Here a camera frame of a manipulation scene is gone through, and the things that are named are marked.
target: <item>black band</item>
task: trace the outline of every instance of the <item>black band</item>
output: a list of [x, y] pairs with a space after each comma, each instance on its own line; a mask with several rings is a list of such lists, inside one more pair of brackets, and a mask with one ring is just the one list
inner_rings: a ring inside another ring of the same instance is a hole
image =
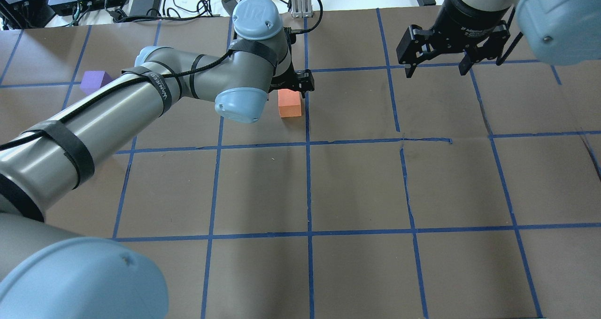
[[36, 203], [9, 178], [0, 173], [0, 195], [3, 195], [23, 217], [44, 222], [44, 215]]
[[[190, 68], [190, 70], [194, 70], [196, 68], [196, 66], [198, 65], [198, 62], [200, 62], [200, 59], [204, 56], [205, 56], [205, 54], [200, 54], [200, 55], [196, 56], [194, 62], [192, 63], [192, 67]], [[194, 75], [196, 75], [196, 73], [193, 73], [190, 75], [190, 92], [192, 94], [192, 97], [198, 99], [198, 95], [196, 95], [196, 86], [194, 86]]]
[[77, 185], [94, 175], [94, 160], [84, 142], [79, 139], [60, 120], [45, 120], [27, 129], [25, 132], [41, 131], [52, 139], [56, 145], [65, 150], [65, 156], [77, 171]]
[[161, 116], [163, 116], [163, 114], [165, 114], [167, 110], [171, 108], [171, 92], [169, 90], [169, 86], [167, 86], [167, 83], [163, 78], [163, 75], [143, 66], [135, 66], [128, 69], [124, 69], [122, 70], [122, 73], [134, 73], [138, 76], [144, 76], [148, 79], [148, 81], [150, 81], [150, 84], [152, 84], [154, 88], [156, 88], [157, 92], [159, 93], [159, 96], [163, 100], [163, 112], [161, 113]]
[[257, 55], [267, 62], [269, 62], [273, 66], [273, 71], [277, 67], [277, 54], [273, 51], [272, 48], [264, 45], [263, 43], [259, 43], [258, 41], [250, 41], [250, 40], [236, 40], [230, 46], [230, 50], [234, 51], [244, 51], [249, 52], [253, 55]]
[[[165, 69], [169, 70], [169, 72], [171, 73], [176, 73], [175, 71], [173, 71], [173, 69], [171, 67], [169, 67], [167, 64], [164, 64], [163, 62], [159, 62], [159, 61], [148, 61], [148, 62], [152, 62], [152, 63], [156, 63], [162, 67], [164, 67]], [[182, 82], [180, 81], [179, 77], [176, 77], [176, 81], [177, 81], [177, 86], [180, 87], [180, 98], [182, 98]]]

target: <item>light blue joint cap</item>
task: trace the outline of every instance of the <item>light blue joint cap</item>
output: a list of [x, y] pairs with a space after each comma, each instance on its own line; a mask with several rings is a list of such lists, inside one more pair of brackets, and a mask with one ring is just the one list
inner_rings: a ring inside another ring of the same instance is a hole
[[572, 65], [601, 57], [600, 0], [520, 0], [516, 19], [534, 55]]
[[241, 0], [231, 19], [236, 33], [247, 40], [269, 39], [284, 26], [271, 0]]
[[261, 118], [267, 93], [258, 88], [231, 88], [215, 98], [215, 111], [225, 118], [251, 124]]
[[149, 47], [142, 48], [142, 50], [140, 50], [140, 54], [136, 56], [136, 61], [134, 62], [133, 66], [141, 66], [144, 62], [146, 62], [146, 59], [148, 59], [148, 56], [150, 56], [150, 54], [162, 48], [164, 47], [155, 47], [152, 45], [150, 45]]
[[162, 319], [167, 284], [147, 257], [77, 237], [34, 253], [0, 282], [0, 318]]

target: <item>orange block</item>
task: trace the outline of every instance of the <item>orange block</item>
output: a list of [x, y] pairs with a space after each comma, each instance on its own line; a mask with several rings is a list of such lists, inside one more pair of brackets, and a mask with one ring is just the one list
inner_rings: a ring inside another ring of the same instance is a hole
[[301, 93], [288, 89], [279, 89], [277, 91], [277, 108], [279, 117], [299, 117], [302, 116]]

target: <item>metal bracket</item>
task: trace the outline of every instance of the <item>metal bracket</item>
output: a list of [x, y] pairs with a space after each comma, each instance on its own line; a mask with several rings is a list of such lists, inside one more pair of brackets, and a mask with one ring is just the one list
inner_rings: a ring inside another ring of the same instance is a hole
[[290, 13], [294, 18], [313, 17], [311, 0], [290, 0]]

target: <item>purple cube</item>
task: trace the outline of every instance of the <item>purple cube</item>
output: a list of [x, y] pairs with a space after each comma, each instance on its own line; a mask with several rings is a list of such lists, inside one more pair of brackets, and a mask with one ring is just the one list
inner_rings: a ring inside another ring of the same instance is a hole
[[112, 78], [106, 71], [86, 71], [79, 88], [85, 94], [92, 94], [99, 88], [111, 83], [111, 81]]

